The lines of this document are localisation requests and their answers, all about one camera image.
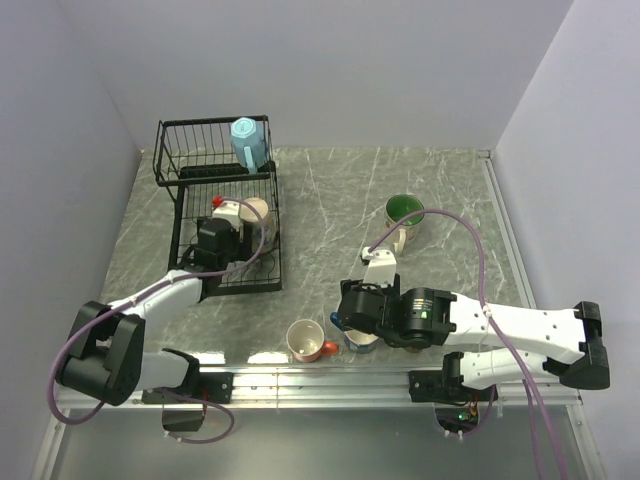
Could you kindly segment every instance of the black metal dish rack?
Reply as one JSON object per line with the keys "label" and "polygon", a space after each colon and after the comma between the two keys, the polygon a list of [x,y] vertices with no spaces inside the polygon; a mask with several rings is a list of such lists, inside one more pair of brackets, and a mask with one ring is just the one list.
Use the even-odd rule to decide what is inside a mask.
{"label": "black metal dish rack", "polygon": [[251,116],[265,132],[268,162],[251,174],[240,165],[231,146],[231,124],[241,117],[160,122],[153,169],[156,182],[166,187],[175,211],[169,268],[176,268],[196,242],[203,219],[212,215],[217,195],[267,202],[276,223],[275,247],[247,267],[223,278],[216,295],[273,292],[282,289],[282,252],[278,177],[271,152],[267,116]]}

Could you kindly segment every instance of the pink mug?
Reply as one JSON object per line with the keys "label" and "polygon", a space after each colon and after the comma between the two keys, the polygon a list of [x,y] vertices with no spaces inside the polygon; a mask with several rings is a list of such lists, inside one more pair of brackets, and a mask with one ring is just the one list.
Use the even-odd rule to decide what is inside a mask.
{"label": "pink mug", "polygon": [[293,358],[309,363],[321,355],[335,355],[340,350],[337,343],[324,340],[324,330],[313,320],[296,320],[287,330],[287,346]]}

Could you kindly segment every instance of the mug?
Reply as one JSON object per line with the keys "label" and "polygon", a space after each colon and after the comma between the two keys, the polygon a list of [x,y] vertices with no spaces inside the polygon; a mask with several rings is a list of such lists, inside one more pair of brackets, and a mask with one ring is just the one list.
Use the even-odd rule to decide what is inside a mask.
{"label": "mug", "polygon": [[231,145],[238,163],[248,168],[249,173],[257,173],[267,163],[264,128],[252,118],[242,117],[231,124]]}
{"label": "mug", "polygon": [[[247,198],[245,202],[251,204],[264,220],[265,240],[262,253],[273,250],[276,241],[276,223],[273,219],[273,214],[269,211],[269,205],[259,197]],[[262,235],[258,217],[249,208],[240,205],[240,220],[251,227],[251,252],[255,253],[258,250],[258,245],[260,245],[260,236]]]}
{"label": "mug", "polygon": [[296,320],[286,338],[293,358],[299,362],[313,362],[320,355],[335,355],[340,350],[338,344],[324,340],[324,330],[313,320]]}
{"label": "mug", "polygon": [[[418,210],[424,209],[422,202],[412,195],[394,195],[387,200],[385,207],[385,226],[391,228],[402,217]],[[395,253],[402,255],[404,247],[413,242],[418,235],[420,222],[424,215],[416,215],[415,217],[404,222],[395,231],[393,248]]]}
{"label": "mug", "polygon": [[376,348],[376,344],[380,340],[380,337],[376,335],[370,335],[358,330],[346,330],[338,319],[337,312],[329,315],[329,320],[344,333],[344,343],[352,352],[369,353]]}

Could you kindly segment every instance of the gray marble surface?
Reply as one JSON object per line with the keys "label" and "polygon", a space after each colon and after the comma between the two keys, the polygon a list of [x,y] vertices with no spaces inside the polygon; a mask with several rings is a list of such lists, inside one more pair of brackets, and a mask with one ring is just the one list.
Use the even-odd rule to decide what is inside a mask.
{"label": "gray marble surface", "polygon": [[[131,295],[166,273],[173,203],[155,184],[151,157],[144,155],[140,165],[103,301]],[[520,305],[475,150],[280,148],[274,150],[274,159],[283,290],[207,299],[151,335],[148,351],[170,346],[211,364],[291,364],[284,337],[289,325],[301,318],[319,322],[327,339],[343,347],[342,333],[328,320],[340,299],[339,282],[362,278],[359,252],[383,233],[385,202],[397,193],[416,195],[426,207],[449,209],[475,225],[487,253],[487,299]],[[478,258],[468,232],[444,217],[427,216],[421,224],[415,242],[399,258],[403,291],[428,286],[476,298]],[[444,352],[432,347],[412,354],[379,344],[366,355],[343,347],[318,362],[439,366]]]}

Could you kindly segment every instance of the white wall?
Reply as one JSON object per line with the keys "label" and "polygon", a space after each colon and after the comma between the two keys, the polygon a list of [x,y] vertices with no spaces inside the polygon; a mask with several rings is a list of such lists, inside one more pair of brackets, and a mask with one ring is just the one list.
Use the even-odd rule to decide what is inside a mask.
{"label": "white wall", "polygon": [[494,147],[571,0],[59,0],[139,147],[266,113],[280,145]]}
{"label": "white wall", "polygon": [[139,152],[60,7],[0,11],[0,477],[24,479],[46,374],[100,294]]}
{"label": "white wall", "polygon": [[542,307],[599,302],[611,389],[585,392],[609,478],[638,478],[640,2],[576,0],[497,147]]}

